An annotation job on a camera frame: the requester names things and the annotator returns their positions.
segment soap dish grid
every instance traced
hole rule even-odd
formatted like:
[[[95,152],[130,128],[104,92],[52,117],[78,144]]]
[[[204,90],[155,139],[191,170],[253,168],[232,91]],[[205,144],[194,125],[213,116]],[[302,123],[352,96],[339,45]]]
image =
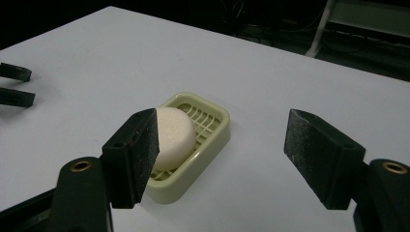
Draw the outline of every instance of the soap dish grid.
[[[196,134],[196,144],[193,149],[194,152],[220,125],[220,119],[205,112],[198,106],[189,103],[180,104],[176,108],[184,111],[193,122]],[[177,169],[178,168],[170,171],[158,171],[154,169],[151,173],[151,178],[155,181],[164,181],[172,176]]]

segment white table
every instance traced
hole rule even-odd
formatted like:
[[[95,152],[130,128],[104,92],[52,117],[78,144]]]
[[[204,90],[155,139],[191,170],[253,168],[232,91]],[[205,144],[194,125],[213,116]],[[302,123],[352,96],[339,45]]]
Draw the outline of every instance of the white table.
[[[0,105],[0,210],[55,187],[59,169],[101,154],[136,111],[189,91],[226,108],[232,137],[183,197],[113,210],[115,231],[354,231],[325,210],[283,153],[290,108],[319,115],[367,148],[410,163],[410,83],[143,14],[106,8],[0,51],[33,71],[37,94]]]

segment soap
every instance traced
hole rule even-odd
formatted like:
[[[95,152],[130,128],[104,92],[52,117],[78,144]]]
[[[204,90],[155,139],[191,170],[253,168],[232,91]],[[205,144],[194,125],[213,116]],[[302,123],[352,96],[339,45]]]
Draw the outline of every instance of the soap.
[[[173,107],[157,108],[160,153],[154,164],[158,171],[178,168],[192,154],[196,143],[195,128],[190,117]]]

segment soap dish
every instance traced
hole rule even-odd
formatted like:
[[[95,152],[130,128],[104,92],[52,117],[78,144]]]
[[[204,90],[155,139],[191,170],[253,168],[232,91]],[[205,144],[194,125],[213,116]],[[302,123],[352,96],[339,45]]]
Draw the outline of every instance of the soap dish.
[[[153,170],[146,191],[160,204],[177,201],[230,139],[229,114],[192,93],[180,93],[161,107],[184,111],[195,127],[196,144],[190,157],[171,171]]]

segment metal screw hole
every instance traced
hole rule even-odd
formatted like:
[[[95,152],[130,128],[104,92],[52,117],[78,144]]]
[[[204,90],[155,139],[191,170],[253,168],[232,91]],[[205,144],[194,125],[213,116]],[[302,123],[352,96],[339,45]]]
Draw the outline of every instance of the metal screw hole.
[[[383,167],[386,170],[393,172],[395,174],[402,175],[407,173],[407,168],[395,162],[383,162]]]
[[[90,161],[79,161],[71,167],[72,172],[81,172],[85,171],[92,166]]]

